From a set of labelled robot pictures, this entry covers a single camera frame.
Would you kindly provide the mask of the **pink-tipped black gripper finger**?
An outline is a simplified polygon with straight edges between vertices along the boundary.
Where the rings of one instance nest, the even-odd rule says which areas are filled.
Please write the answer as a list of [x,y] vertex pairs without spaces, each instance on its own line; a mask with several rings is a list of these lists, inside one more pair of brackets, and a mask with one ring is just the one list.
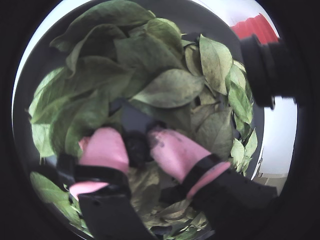
[[83,153],[70,193],[96,240],[152,240],[131,206],[127,174],[129,158],[121,135],[99,128],[80,142]]
[[184,197],[204,213],[214,240],[257,240],[263,217],[277,200],[275,187],[261,185],[171,129],[149,132],[151,156],[181,185]]

